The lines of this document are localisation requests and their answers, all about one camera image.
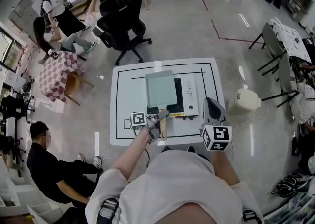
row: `gray chair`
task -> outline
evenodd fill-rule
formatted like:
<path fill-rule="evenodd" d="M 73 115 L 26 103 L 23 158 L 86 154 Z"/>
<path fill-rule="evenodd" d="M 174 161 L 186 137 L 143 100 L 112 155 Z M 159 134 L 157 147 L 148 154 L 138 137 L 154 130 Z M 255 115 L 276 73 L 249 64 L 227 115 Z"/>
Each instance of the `gray chair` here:
<path fill-rule="evenodd" d="M 280 81 L 280 87 L 282 93 L 276 96 L 271 96 L 265 99 L 262 99 L 262 101 L 274 99 L 281 96 L 289 95 L 289 98 L 286 99 L 284 102 L 280 103 L 277 108 L 282 106 L 283 104 L 290 102 L 294 97 L 296 97 L 299 92 L 293 88 L 292 86 L 292 78 L 291 78 L 291 66 L 289 61 L 288 54 L 285 54 L 279 61 L 279 81 Z"/>
<path fill-rule="evenodd" d="M 262 28 L 262 33 L 258 36 L 258 38 L 253 42 L 253 44 L 251 44 L 251 46 L 249 47 L 249 49 L 252 48 L 253 45 L 256 44 L 256 42 L 260 39 L 260 38 L 264 39 L 264 44 L 262 46 L 262 49 L 267 46 L 269 52 L 272 55 L 272 60 L 269 61 L 268 63 L 266 63 L 265 65 L 263 65 L 260 69 L 258 69 L 258 71 L 261 71 L 262 69 L 264 69 L 267 65 L 271 64 L 273 61 L 275 61 L 278 58 L 281 58 L 286 50 L 282 47 L 282 45 L 280 44 L 279 40 L 277 39 L 277 35 L 274 33 L 274 31 L 272 30 L 272 27 L 269 23 L 265 23 L 264 27 Z M 265 73 L 263 73 L 262 75 L 266 75 L 267 73 L 271 72 L 275 73 L 278 69 L 278 64 L 276 66 L 274 66 L 273 68 L 269 69 L 268 71 L 266 71 Z"/>

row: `patterned tablecloth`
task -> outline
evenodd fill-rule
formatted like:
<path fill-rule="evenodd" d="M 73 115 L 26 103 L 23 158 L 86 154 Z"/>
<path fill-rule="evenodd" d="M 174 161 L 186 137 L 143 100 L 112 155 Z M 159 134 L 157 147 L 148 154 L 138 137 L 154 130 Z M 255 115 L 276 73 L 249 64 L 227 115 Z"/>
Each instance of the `patterned tablecloth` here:
<path fill-rule="evenodd" d="M 41 92 L 51 101 L 59 99 L 66 102 L 64 90 L 67 76 L 74 71 L 79 74 L 84 71 L 75 53 L 60 51 L 57 59 L 49 57 L 37 77 Z"/>
<path fill-rule="evenodd" d="M 271 19 L 271 23 L 274 25 L 273 30 L 277 33 L 277 38 L 281 41 L 289 56 L 295 56 L 303 59 L 307 62 L 312 62 L 310 56 L 303 44 L 302 38 L 297 30 L 282 24 L 278 19 Z"/>

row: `wooden handle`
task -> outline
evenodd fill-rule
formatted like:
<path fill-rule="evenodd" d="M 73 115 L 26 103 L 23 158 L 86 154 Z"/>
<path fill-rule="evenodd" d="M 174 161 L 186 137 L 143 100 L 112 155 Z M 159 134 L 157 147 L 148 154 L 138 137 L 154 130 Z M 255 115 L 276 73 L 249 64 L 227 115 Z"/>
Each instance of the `wooden handle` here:
<path fill-rule="evenodd" d="M 166 140 L 166 117 L 164 117 L 160 122 L 160 130 L 161 130 L 161 140 Z"/>

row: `concrete floor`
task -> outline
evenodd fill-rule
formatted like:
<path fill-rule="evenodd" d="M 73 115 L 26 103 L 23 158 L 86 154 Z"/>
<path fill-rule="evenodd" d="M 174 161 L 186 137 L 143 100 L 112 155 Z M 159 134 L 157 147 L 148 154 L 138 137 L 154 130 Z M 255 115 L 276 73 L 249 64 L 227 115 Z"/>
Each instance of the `concrete floor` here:
<path fill-rule="evenodd" d="M 146 25 L 145 37 L 150 37 L 152 45 L 137 47 L 144 61 L 213 57 L 216 59 L 220 78 L 228 105 L 230 97 L 238 88 L 248 87 L 260 98 L 280 93 L 279 84 L 271 76 L 262 77 L 257 69 L 271 59 L 269 52 L 261 49 L 261 44 L 251 50 L 248 47 L 261 33 L 265 22 L 278 17 L 286 25 L 296 28 L 302 37 L 303 29 L 293 22 L 285 9 L 276 9 L 264 0 L 148 0 L 149 10 L 142 6 L 141 20 Z M 240 14 L 246 19 L 245 25 Z M 82 37 L 92 41 L 91 28 Z M 114 62 L 118 51 L 100 44 L 82 62 L 84 77 L 94 84 L 94 88 L 84 87 L 77 95 L 81 106 L 71 101 L 50 102 L 35 86 L 36 112 L 32 120 L 44 121 L 52 134 L 49 149 L 58 159 L 73 161 L 78 153 L 92 162 L 95 154 L 102 156 L 103 168 L 107 169 L 126 149 L 109 143 L 110 89 Z M 127 52 L 121 65 L 136 64 L 137 57 Z M 36 76 L 40 65 L 34 63 L 30 73 Z M 240 124 L 234 132 L 235 156 L 233 167 L 241 180 L 252 189 L 263 214 L 277 208 L 283 200 L 271 196 L 274 184 L 288 171 L 296 168 L 298 160 L 290 155 L 291 139 L 297 133 L 297 122 L 292 120 L 289 106 L 276 108 L 280 98 L 263 102 L 259 116 Z M 248 116 L 231 116 L 235 127 Z M 31 145 L 25 120 L 19 122 L 19 136 L 23 137 L 26 148 Z M 99 149 L 95 149 L 95 135 L 99 134 Z M 196 144 L 197 151 L 209 155 L 202 144 Z M 162 147 L 147 148 L 151 160 Z M 133 179 L 145 171 L 147 156 L 144 153 L 132 176 Z M 25 167 L 25 176 L 30 179 Z"/>

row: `white trash bin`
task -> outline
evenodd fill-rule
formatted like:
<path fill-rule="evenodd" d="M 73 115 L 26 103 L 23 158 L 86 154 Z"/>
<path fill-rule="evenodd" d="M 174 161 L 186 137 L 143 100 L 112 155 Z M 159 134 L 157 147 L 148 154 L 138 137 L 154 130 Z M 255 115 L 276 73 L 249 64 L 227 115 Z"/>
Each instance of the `white trash bin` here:
<path fill-rule="evenodd" d="M 255 92 L 245 88 L 240 88 L 230 100 L 228 113 L 234 115 L 244 115 L 257 110 L 260 107 L 261 99 Z"/>

